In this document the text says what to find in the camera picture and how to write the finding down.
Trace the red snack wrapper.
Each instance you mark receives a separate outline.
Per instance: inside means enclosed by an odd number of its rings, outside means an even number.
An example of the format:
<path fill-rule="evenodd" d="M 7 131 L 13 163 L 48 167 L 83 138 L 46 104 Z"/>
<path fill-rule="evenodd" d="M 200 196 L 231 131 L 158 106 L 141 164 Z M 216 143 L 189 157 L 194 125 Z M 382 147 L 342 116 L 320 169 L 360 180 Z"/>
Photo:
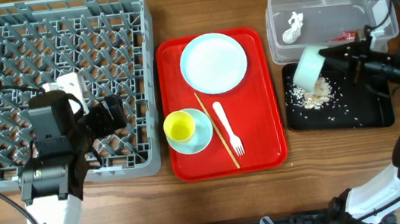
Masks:
<path fill-rule="evenodd" d="M 338 37 L 329 39 L 329 42 L 339 42 L 339 41 L 353 41 L 356 40 L 358 35 L 358 30 L 346 30 L 341 33 Z"/>

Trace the mint green bowl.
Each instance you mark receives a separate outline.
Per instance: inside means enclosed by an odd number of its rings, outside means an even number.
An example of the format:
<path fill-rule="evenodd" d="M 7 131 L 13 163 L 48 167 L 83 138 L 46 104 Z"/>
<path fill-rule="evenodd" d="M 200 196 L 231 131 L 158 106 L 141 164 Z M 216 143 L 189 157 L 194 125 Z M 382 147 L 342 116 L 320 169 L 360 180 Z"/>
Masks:
<path fill-rule="evenodd" d="M 296 86 L 308 93 L 314 90 L 320 77 L 320 72 L 325 63 L 325 57 L 321 56 L 320 50 L 325 48 L 325 46 L 308 46 L 304 49 L 298 61 L 293 81 Z"/>

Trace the rice and food scraps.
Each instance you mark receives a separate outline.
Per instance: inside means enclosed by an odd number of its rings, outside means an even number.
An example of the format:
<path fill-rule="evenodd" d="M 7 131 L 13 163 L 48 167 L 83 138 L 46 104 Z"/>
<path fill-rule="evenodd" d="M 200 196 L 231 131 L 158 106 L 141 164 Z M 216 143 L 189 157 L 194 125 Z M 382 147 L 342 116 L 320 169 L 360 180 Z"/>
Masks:
<path fill-rule="evenodd" d="M 351 115 L 348 102 L 337 80 L 321 76 L 313 91 L 307 92 L 288 79 L 285 85 L 285 104 L 288 125 L 296 131 L 362 126 L 358 117 Z"/>

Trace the white plastic wrapper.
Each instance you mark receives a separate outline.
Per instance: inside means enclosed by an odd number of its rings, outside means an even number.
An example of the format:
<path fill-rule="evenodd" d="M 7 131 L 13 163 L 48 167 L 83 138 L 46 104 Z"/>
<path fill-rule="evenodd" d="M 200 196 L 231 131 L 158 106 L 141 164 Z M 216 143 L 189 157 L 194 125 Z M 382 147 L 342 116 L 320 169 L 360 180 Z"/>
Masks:
<path fill-rule="evenodd" d="M 301 35 L 301 28 L 303 27 L 303 13 L 292 12 L 292 16 L 288 20 L 289 28 L 282 34 L 282 40 L 285 44 L 292 44 Z"/>

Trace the yellow plastic cup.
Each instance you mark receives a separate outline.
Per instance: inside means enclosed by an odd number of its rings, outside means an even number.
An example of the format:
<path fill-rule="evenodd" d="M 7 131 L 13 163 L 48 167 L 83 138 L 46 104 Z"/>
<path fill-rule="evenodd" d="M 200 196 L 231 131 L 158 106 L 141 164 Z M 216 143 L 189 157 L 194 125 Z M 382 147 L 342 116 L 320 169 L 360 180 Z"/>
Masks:
<path fill-rule="evenodd" d="M 190 141 L 194 136 L 195 127 L 194 117 L 184 110 L 171 112 L 163 123 L 166 137 L 180 144 Z"/>

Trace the small light blue bowl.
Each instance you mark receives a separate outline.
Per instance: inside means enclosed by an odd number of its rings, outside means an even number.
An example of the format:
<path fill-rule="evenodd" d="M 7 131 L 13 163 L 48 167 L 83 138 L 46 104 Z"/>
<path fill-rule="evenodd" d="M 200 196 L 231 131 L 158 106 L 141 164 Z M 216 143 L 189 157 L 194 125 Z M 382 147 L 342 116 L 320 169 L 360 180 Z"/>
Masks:
<path fill-rule="evenodd" d="M 192 117 L 194 117 L 196 125 L 194 136 L 188 142 L 182 144 L 175 143 L 174 141 L 169 140 L 166 136 L 165 137 L 170 147 L 178 153 L 183 155 L 197 154 L 204 150 L 212 140 L 213 126 L 204 112 L 190 108 L 182 110 L 188 112 Z"/>

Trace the large light blue plate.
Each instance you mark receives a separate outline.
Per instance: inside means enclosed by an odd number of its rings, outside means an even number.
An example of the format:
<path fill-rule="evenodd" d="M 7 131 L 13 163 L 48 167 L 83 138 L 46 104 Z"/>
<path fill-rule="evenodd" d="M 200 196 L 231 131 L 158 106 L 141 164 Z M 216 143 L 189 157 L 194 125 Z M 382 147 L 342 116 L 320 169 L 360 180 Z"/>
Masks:
<path fill-rule="evenodd" d="M 247 53 L 238 41 L 223 33 L 191 40 L 180 56 L 184 80 L 197 92 L 218 95 L 235 88 L 248 68 Z"/>

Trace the white plastic fork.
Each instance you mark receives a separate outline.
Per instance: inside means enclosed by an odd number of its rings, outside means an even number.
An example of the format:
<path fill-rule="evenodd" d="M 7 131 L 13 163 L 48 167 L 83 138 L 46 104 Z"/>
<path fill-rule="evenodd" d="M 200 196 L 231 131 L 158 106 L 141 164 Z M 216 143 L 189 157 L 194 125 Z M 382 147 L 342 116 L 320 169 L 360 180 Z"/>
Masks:
<path fill-rule="evenodd" d="M 222 123 L 224 129 L 227 131 L 231 146 L 233 147 L 238 156 L 243 156 L 245 152 L 242 141 L 231 128 L 230 122 L 228 122 L 228 117 L 225 114 L 225 110 L 223 109 L 222 104 L 219 101 L 214 102 L 213 110 L 216 112 L 217 117 Z"/>

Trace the wooden chopstick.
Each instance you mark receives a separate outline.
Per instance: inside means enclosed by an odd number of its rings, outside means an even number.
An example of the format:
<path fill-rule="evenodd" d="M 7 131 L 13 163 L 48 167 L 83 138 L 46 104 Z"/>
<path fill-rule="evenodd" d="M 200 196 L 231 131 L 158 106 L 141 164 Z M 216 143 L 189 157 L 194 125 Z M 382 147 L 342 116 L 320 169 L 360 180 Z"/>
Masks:
<path fill-rule="evenodd" d="M 200 99 L 200 97 L 197 95 L 197 93 L 193 93 L 195 98 L 197 99 L 200 107 L 202 108 L 203 112 L 205 113 L 205 115 L 207 115 L 207 118 L 210 120 L 210 123 L 213 126 L 213 130 L 216 131 L 217 136 L 219 137 L 220 141 L 222 142 L 223 147 L 226 149 L 226 152 L 228 153 L 228 155 L 230 156 L 232 162 L 235 164 L 237 169 L 241 169 L 240 164 L 238 163 L 238 161 L 236 160 L 234 154 L 231 152 L 231 148 L 228 146 L 227 142 L 225 141 L 224 137 L 222 136 L 220 130 L 217 128 L 217 125 L 215 124 L 213 118 L 210 116 L 209 112 L 207 111 L 205 105 L 203 104 L 202 100 Z"/>

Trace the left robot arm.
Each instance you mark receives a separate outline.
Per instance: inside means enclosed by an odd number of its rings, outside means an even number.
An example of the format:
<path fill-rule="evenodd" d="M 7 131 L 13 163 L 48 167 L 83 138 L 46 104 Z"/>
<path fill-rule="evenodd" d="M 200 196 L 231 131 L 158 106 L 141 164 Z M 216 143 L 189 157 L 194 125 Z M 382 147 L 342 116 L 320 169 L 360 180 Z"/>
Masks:
<path fill-rule="evenodd" d="M 62 90 L 32 98 L 28 115 L 36 135 L 20 176 L 20 198 L 30 214 L 28 224 L 79 224 L 83 184 L 90 170 L 86 154 L 96 139 L 128 124 L 119 95 L 106 96 L 88 112 L 73 112 L 76 96 Z"/>

